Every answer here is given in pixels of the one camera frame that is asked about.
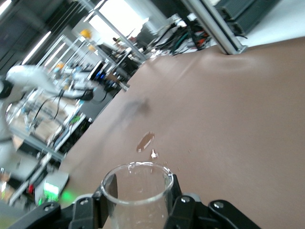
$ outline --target glass cup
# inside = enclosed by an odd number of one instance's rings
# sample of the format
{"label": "glass cup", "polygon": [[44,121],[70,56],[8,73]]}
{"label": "glass cup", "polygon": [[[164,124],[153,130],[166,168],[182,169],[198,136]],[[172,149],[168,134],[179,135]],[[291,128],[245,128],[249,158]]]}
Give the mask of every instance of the glass cup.
{"label": "glass cup", "polygon": [[172,173],[156,163],[114,168],[101,184],[112,229],[163,229],[172,210],[172,186]]}

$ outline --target tabletop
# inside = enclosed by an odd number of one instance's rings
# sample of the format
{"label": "tabletop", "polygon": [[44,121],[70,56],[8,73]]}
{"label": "tabletop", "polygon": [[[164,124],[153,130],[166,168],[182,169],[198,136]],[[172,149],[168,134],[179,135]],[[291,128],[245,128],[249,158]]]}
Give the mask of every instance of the tabletop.
{"label": "tabletop", "polygon": [[[204,204],[225,199],[264,229],[305,225],[304,60],[299,38],[233,56],[214,46],[146,61],[62,163],[70,174],[62,203],[154,150]],[[138,152],[148,132],[154,139]]]}

